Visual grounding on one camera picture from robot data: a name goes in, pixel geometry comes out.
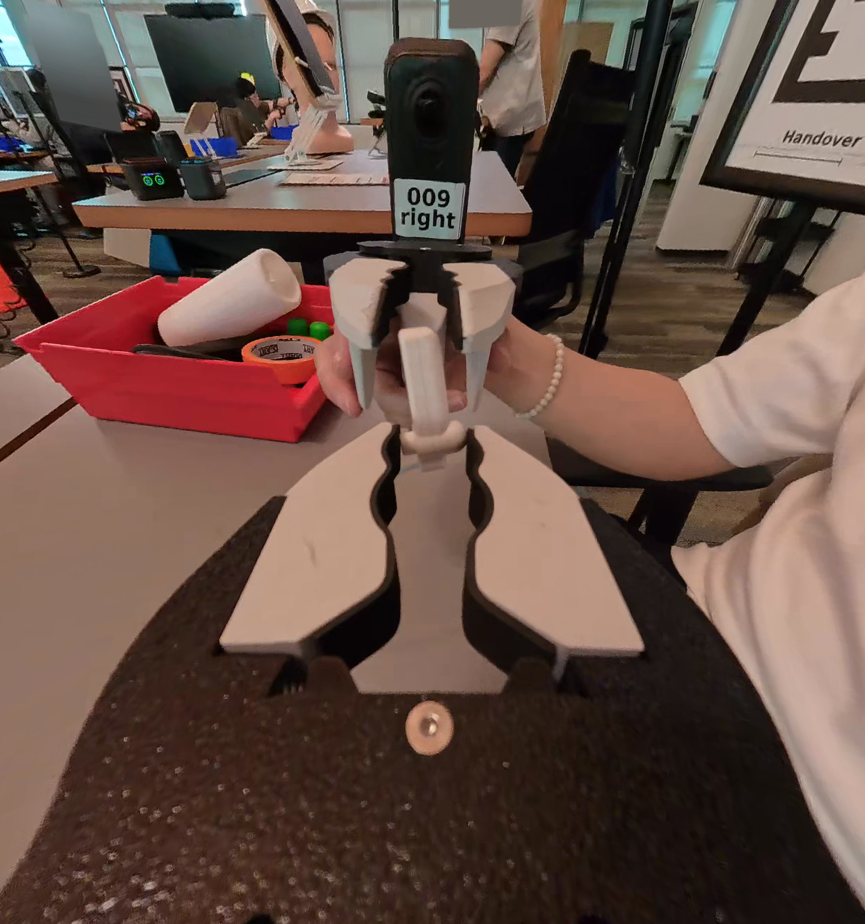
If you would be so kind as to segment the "orange tape roll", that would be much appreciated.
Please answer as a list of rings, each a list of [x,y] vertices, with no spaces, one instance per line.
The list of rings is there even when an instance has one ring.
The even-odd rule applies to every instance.
[[[242,362],[269,370],[284,386],[305,385],[315,375],[319,341],[304,335],[276,334],[242,347]]]

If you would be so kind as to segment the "black remote control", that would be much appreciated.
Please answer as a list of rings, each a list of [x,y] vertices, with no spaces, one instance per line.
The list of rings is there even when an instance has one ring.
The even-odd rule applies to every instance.
[[[138,344],[130,349],[135,355],[169,357],[177,359],[197,359],[211,361],[240,362],[242,349],[251,342],[248,336],[215,340],[196,345],[170,346],[162,342]]]

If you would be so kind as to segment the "person's right forearm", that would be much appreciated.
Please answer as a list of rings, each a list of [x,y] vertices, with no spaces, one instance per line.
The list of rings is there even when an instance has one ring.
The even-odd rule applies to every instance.
[[[534,421],[579,455],[625,475],[676,481],[734,468],[704,433],[678,381],[570,350],[553,397]]]

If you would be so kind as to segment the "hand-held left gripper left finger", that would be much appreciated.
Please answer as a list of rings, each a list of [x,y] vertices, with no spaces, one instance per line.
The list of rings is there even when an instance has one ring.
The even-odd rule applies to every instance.
[[[353,668],[394,637],[401,594],[390,524],[398,427],[381,423],[327,456],[282,498],[220,636],[231,654]]]

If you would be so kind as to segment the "white paper strip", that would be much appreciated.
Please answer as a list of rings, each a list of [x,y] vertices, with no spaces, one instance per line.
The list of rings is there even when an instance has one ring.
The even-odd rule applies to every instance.
[[[365,172],[283,171],[279,182],[285,187],[387,187],[389,176]]]

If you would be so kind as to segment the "black office chair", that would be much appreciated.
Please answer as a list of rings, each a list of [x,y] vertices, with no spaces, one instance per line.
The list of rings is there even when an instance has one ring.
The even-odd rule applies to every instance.
[[[531,227],[514,315],[535,330],[571,313],[584,283],[588,221],[623,142],[634,75],[571,53],[542,146],[523,187]]]

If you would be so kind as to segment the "pink pouch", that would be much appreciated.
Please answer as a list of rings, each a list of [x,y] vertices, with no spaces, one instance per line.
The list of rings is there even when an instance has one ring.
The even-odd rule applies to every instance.
[[[297,156],[350,154],[354,150],[355,141],[350,132],[337,123],[335,112],[311,108],[293,129],[284,154],[294,159]]]

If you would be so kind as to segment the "white plastic bottle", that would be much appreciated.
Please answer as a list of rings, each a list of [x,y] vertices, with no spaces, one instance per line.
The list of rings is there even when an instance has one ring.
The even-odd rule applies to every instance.
[[[289,264],[260,248],[164,310],[157,332],[169,347],[237,338],[296,309],[301,298]]]

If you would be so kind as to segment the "red plastic bin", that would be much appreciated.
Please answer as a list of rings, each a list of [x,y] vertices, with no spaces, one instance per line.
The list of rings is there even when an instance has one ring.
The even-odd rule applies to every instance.
[[[132,349],[158,316],[210,280],[155,276],[15,339],[89,415],[104,421],[297,443],[326,403],[316,377],[282,385],[259,365]]]

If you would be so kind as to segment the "framed marker sign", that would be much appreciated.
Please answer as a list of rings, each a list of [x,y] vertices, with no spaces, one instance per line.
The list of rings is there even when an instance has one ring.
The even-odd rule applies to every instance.
[[[865,1],[774,4],[700,183],[865,215]]]

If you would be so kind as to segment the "black metal stand leg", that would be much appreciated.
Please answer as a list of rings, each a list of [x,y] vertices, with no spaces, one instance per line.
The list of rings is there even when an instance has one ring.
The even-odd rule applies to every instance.
[[[636,222],[638,207],[660,144],[680,70],[672,51],[673,1],[648,2],[636,60],[636,83],[621,152],[622,188],[602,253],[578,352],[597,359],[606,347],[606,323]]]

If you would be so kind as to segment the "person's white shirt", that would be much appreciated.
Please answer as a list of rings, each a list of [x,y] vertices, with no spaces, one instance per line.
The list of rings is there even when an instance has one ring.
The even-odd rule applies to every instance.
[[[676,549],[865,907],[865,271],[679,381],[739,468],[829,456],[725,543]]]

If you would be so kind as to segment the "small black display device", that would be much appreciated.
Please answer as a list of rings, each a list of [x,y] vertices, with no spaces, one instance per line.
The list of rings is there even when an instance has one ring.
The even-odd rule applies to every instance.
[[[138,201],[180,199],[185,195],[178,169],[163,158],[126,158],[120,167],[127,188]]]

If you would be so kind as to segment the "person's right hand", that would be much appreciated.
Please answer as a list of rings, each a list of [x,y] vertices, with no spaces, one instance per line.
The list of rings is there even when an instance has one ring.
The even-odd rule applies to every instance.
[[[375,357],[373,398],[383,417],[410,430],[412,414],[403,378],[397,340],[400,322],[394,320]],[[492,345],[484,387],[516,412],[530,411],[541,399],[554,372],[556,344],[511,317],[501,337]],[[363,413],[357,398],[349,342],[334,332],[316,349],[315,370],[327,399],[355,419]],[[445,353],[446,399],[450,412],[468,406],[465,356],[450,344]]]

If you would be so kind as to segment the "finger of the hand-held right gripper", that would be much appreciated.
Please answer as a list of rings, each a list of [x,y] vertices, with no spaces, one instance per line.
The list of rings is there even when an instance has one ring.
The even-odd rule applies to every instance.
[[[453,263],[455,340],[465,359],[466,389],[482,391],[491,350],[504,333],[517,294],[508,263]]]
[[[330,274],[335,331],[348,343],[357,391],[373,391],[377,356],[404,303],[402,260],[346,260]]]

